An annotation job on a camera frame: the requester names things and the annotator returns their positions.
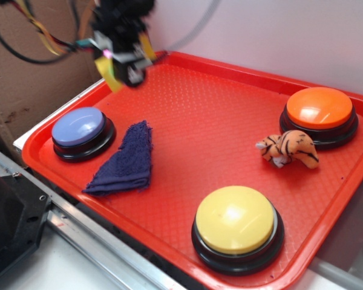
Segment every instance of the button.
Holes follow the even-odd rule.
[[[61,146],[77,146],[95,137],[103,128],[105,117],[96,108],[73,110],[54,125],[52,136]]]
[[[269,200],[243,186],[220,188],[199,205],[196,225],[203,242],[223,254],[249,253],[262,246],[273,231]]]
[[[289,118],[308,129],[331,129],[351,117],[350,98],[337,89],[315,87],[296,92],[287,102]]]

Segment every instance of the white wall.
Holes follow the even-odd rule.
[[[157,0],[156,50],[186,35],[211,0]],[[363,0],[222,0],[179,51],[363,94]]]

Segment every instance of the folded cloth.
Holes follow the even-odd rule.
[[[122,145],[105,162],[82,192],[105,196],[132,189],[145,189],[151,178],[152,128],[146,121],[132,125]]]

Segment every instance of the yellow button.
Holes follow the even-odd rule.
[[[332,129],[351,117],[351,99],[337,89],[315,87],[294,93],[286,104],[289,118],[307,129]]]
[[[223,254],[246,254],[265,243],[273,231],[272,204],[243,186],[220,188],[198,207],[196,225],[207,246]]]

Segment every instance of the stuffed tiger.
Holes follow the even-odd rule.
[[[257,142],[255,146],[265,160],[278,168],[282,168],[293,160],[300,160],[310,169],[319,165],[312,139],[300,130],[290,130],[282,136],[270,135]]]

